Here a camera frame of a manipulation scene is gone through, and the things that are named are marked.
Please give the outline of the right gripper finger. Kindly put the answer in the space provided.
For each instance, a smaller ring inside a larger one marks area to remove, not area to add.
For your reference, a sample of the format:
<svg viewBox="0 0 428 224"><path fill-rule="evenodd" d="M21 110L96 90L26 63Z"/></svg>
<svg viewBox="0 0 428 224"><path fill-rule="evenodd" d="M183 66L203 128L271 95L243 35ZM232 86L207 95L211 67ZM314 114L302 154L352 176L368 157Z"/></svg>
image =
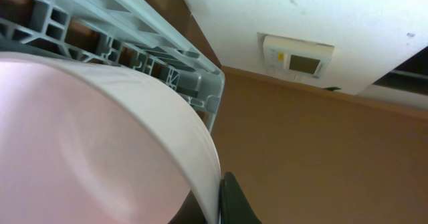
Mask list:
<svg viewBox="0 0 428 224"><path fill-rule="evenodd" d="M261 224L232 172L221 180L219 203L222 224Z"/></svg>

